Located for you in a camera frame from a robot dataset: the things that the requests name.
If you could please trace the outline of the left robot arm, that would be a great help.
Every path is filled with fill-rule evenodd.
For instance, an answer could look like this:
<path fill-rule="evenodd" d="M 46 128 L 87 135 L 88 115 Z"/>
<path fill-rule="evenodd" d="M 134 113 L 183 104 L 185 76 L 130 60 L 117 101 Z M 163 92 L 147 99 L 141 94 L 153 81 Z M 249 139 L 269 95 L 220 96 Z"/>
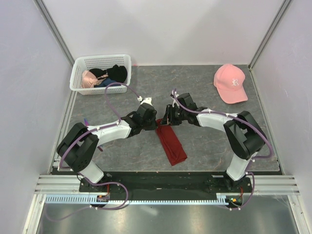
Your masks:
<path fill-rule="evenodd" d="M 142 103 L 121 121 L 100 126 L 75 124 L 57 147 L 61 157 L 59 167 L 65 162 L 69 168 L 90 181 L 97 192 L 105 190 L 107 180 L 104 172 L 92 161 L 96 148 L 117 139 L 126 139 L 140 134 L 142 130 L 156 129 L 156 109 L 148 103 Z"/>

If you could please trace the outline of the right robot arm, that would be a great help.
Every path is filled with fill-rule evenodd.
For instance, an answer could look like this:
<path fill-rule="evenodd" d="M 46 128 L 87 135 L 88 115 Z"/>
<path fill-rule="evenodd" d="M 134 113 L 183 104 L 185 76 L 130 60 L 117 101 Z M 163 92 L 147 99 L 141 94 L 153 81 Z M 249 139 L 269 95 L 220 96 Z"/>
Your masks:
<path fill-rule="evenodd" d="M 178 126 L 183 121 L 198 127 L 208 127 L 226 134 L 234 153 L 226 170 L 223 186 L 229 192 L 241 186 L 241 179 L 246 175 L 252 158 L 265 145 L 267 137 L 260 129 L 253 116 L 243 111 L 239 114 L 216 112 L 206 107 L 191 105 L 190 111 L 177 104 L 169 104 L 161 120 L 161 125 Z"/>

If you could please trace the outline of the dark red cloth napkin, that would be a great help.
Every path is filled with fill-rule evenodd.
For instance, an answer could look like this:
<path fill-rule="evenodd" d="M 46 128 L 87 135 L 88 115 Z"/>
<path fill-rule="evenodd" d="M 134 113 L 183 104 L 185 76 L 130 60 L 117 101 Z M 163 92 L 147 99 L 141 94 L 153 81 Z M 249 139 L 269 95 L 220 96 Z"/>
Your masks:
<path fill-rule="evenodd" d="M 175 166 L 187 159 L 182 144 L 173 131 L 171 126 L 161 125 L 162 119 L 156 120 L 157 129 L 156 134 L 160 140 L 160 143 L 165 151 L 167 159 L 172 166 Z"/>

